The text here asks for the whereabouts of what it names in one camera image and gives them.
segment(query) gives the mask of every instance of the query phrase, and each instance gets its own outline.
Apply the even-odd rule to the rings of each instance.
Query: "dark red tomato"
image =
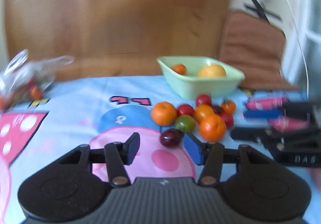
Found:
[[[222,108],[219,105],[213,104],[212,108],[214,112],[218,115],[220,115],[223,112]]]
[[[190,106],[189,104],[181,104],[177,107],[177,116],[181,115],[189,115],[189,116],[194,116],[194,108]]]
[[[200,104],[207,104],[209,106],[212,106],[212,99],[211,96],[207,94],[200,94],[196,97],[196,106],[199,106]]]
[[[231,128],[234,125],[234,118],[232,114],[229,114],[227,112],[222,112],[220,114],[220,117],[223,119],[223,121],[225,122],[226,128]]]
[[[168,129],[160,135],[159,141],[163,146],[172,148],[179,145],[183,136],[184,133],[177,129]]]

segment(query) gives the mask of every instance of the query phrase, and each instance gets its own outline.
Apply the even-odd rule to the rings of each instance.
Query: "plastic bag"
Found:
[[[42,61],[30,61],[28,50],[18,53],[0,74],[0,111],[12,104],[38,100],[54,80],[54,69],[71,64],[74,58],[64,55]]]

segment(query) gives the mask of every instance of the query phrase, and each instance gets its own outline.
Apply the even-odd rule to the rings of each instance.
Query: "tomato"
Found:
[[[163,101],[154,105],[150,115],[156,124],[169,126],[175,121],[177,111],[173,104]]]
[[[221,108],[224,112],[233,114],[236,110],[236,104],[232,100],[224,99],[221,103]]]
[[[189,115],[182,115],[176,119],[175,128],[182,132],[192,132],[195,129],[195,120]]]
[[[185,67],[185,65],[183,65],[182,63],[178,63],[178,64],[176,64],[176,65],[173,65],[173,66],[171,67],[171,69],[172,69],[174,72],[176,72],[176,73],[178,73],[178,74],[180,74],[180,75],[185,75],[185,74],[186,74],[186,67]]]
[[[177,115],[189,115],[189,116],[194,116],[194,108],[190,106],[189,104],[181,104],[177,107]]]
[[[211,96],[207,94],[200,94],[196,97],[196,106],[199,106],[200,104],[207,104],[209,106],[212,106],[212,99]]]
[[[199,132],[206,141],[219,141],[226,132],[226,125],[219,115],[213,114],[201,121]]]
[[[219,105],[213,104],[212,108],[214,112],[218,115],[220,115],[223,112],[222,108]]]
[[[40,100],[42,98],[42,91],[39,89],[38,86],[32,88],[30,95],[33,100]]]
[[[207,104],[200,104],[195,109],[195,118],[201,122],[205,117],[215,114],[212,107]]]
[[[0,96],[0,111],[5,110],[7,107],[8,107],[7,102],[2,96]]]
[[[160,135],[159,142],[167,148],[172,148],[179,145],[183,136],[183,132],[176,129],[169,129]]]
[[[225,122],[225,125],[228,128],[233,127],[234,125],[234,118],[232,114],[229,114],[227,112],[223,112],[220,114],[220,117],[223,119],[223,121]]]

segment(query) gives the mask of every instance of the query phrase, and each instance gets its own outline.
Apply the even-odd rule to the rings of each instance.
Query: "orange cherry tomato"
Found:
[[[186,74],[186,67],[182,63],[178,63],[176,65],[173,65],[171,69],[180,75]]]
[[[207,104],[200,104],[195,109],[195,119],[200,123],[204,118],[213,115],[214,110]]]
[[[224,112],[233,114],[236,110],[236,104],[232,100],[224,99],[221,103],[221,108]]]
[[[38,86],[35,86],[32,88],[31,92],[30,92],[30,95],[31,95],[31,98],[36,101],[36,100],[40,100],[42,98],[42,91],[39,89]]]
[[[0,111],[5,110],[7,107],[8,107],[7,102],[2,96],[0,96]]]
[[[199,132],[206,141],[219,141],[226,132],[226,125],[219,115],[212,114],[201,121]]]
[[[177,111],[173,104],[163,101],[154,105],[150,115],[156,124],[169,126],[175,121]]]

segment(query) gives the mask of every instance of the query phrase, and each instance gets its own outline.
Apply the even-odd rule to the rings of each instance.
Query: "white polka dots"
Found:
[[[2,154],[3,155],[7,155],[10,152],[10,149],[11,149],[11,141],[7,141],[3,145]]]
[[[7,133],[9,132],[9,130],[10,130],[10,124],[7,123],[7,124],[5,124],[5,125],[2,127],[2,129],[1,129],[1,131],[0,131],[0,137],[6,136]]]
[[[22,132],[30,131],[33,128],[33,126],[35,126],[36,122],[37,117],[35,115],[29,115],[22,121],[20,125],[20,130]]]

